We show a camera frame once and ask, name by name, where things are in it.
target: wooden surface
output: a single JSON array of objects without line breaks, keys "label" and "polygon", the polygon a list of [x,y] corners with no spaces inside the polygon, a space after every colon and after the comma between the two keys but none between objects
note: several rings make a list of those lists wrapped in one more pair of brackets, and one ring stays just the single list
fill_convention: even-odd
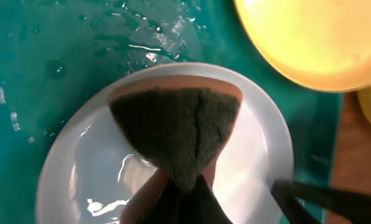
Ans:
[{"label": "wooden surface", "polygon": [[[345,95],[331,185],[371,194],[371,125],[355,93]],[[327,223],[350,222],[328,212]]]}]

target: white saucer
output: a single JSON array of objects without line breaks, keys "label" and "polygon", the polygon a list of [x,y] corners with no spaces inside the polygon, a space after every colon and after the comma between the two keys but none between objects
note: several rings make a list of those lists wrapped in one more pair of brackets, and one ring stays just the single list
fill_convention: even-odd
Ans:
[{"label": "white saucer", "polygon": [[156,168],[126,142],[107,99],[123,85],[169,75],[216,78],[241,89],[240,114],[218,159],[213,191],[234,224],[278,222],[281,211],[270,185],[293,173],[291,138],[279,109],[260,87],[236,72],[204,63],[173,63],[118,80],[75,113],[44,164],[37,193],[38,223],[120,223],[127,201]]}]

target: water droplet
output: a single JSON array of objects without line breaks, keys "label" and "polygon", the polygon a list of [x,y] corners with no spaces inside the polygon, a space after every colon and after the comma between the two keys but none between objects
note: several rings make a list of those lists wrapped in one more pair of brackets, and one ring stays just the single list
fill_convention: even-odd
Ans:
[{"label": "water droplet", "polygon": [[134,16],[140,17],[143,20],[146,20],[147,19],[147,17],[145,17],[144,15],[142,15],[140,12],[135,11],[133,9],[130,9],[130,13],[132,13],[132,15],[134,15]]},{"label": "water droplet", "polygon": [[32,29],[32,33],[33,33],[33,34],[39,34],[39,33],[40,33],[40,27],[37,26],[37,27],[33,28],[33,29]]},{"label": "water droplet", "polygon": [[158,22],[156,22],[156,21],[154,21],[154,20],[150,20],[150,21],[148,21],[148,22],[149,22],[149,25],[150,25],[154,30],[156,30],[156,32],[158,32],[158,33],[160,33],[160,34],[163,33],[163,29],[162,29],[161,25],[160,25]]},{"label": "water droplet", "polygon": [[90,26],[90,27],[97,27],[97,22],[96,22],[96,21],[91,21],[91,22],[89,23],[89,26]]},{"label": "water droplet", "polygon": [[84,20],[87,19],[87,16],[86,16],[86,15],[83,15],[83,14],[80,14],[80,15],[79,15],[79,19],[80,19],[81,21],[84,21]]},{"label": "water droplet", "polygon": [[18,124],[18,123],[14,123],[14,124],[12,124],[12,128],[14,129],[14,131],[19,131],[19,130],[21,130],[21,128],[19,127],[19,124]]},{"label": "water droplet", "polygon": [[66,73],[67,69],[65,64],[60,60],[49,60],[44,65],[45,73],[51,78],[62,78]]},{"label": "water droplet", "polygon": [[17,121],[17,112],[11,112],[10,114],[11,121]]},{"label": "water droplet", "polygon": [[34,142],[35,141],[35,139],[31,136],[29,139],[28,139],[28,142],[29,143],[32,143],[32,142]]},{"label": "water droplet", "polygon": [[128,7],[126,5],[127,5],[127,2],[126,1],[116,1],[113,4],[113,7],[120,7],[122,9],[128,9]]},{"label": "water droplet", "polygon": [[112,15],[117,14],[116,11],[113,9],[106,10],[104,13],[106,16],[112,16]]}]

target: teal tray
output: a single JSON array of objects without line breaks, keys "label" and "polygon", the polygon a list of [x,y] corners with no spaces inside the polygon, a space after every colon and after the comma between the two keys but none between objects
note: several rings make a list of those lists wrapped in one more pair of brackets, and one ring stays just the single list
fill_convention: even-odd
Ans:
[{"label": "teal tray", "polygon": [[[162,63],[237,71],[281,110],[295,178],[327,185],[342,95],[291,83],[248,40],[229,0],[0,1],[0,223],[34,223],[40,170],[55,137],[115,80]],[[306,205],[324,222],[322,209]]]}]

